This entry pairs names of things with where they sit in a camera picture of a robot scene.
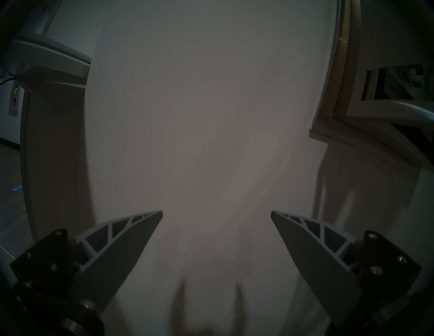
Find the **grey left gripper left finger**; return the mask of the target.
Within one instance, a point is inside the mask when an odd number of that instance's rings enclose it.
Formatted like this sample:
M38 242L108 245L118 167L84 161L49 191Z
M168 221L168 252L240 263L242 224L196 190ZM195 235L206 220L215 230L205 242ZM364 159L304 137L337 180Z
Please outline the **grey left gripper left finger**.
M124 283L163 218L151 211L100 223L69 237L59 228L10 264L16 283L105 310Z

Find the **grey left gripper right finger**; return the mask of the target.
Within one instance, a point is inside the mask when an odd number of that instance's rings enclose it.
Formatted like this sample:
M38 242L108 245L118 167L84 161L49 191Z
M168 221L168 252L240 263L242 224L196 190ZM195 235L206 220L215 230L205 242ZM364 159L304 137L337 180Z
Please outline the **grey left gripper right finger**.
M379 329L410 303L421 266L380 233L367 230L359 240L327 222L281 211L270 217L328 329Z

